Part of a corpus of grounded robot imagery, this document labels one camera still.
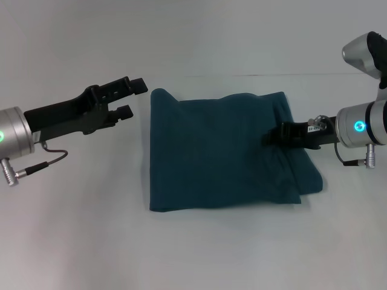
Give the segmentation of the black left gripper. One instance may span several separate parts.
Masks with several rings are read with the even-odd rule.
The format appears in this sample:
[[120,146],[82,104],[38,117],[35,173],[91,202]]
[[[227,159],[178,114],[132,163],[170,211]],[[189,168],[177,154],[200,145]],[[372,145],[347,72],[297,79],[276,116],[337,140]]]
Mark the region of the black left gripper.
[[109,111],[108,104],[130,95],[148,92],[142,78],[124,77],[102,86],[86,88],[78,97],[24,112],[31,132],[39,134],[39,142],[73,132],[91,134],[134,116],[128,105]]

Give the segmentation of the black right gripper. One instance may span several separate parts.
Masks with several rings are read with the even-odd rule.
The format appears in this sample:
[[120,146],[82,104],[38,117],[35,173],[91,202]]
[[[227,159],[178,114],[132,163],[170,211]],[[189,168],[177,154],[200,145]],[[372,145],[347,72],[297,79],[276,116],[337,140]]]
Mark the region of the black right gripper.
[[321,145],[337,141],[334,128],[336,118],[322,118],[325,130],[311,131],[308,123],[283,122],[262,137],[262,145],[284,145],[292,148],[319,150]]

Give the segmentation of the teal blue shirt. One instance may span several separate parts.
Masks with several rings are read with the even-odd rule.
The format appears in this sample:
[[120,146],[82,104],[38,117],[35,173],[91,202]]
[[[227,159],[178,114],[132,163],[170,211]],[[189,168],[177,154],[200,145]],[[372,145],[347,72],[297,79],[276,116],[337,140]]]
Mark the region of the teal blue shirt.
[[149,208],[299,204],[321,192],[322,176],[306,151],[262,144],[284,121],[292,115],[283,92],[179,101],[152,91]]

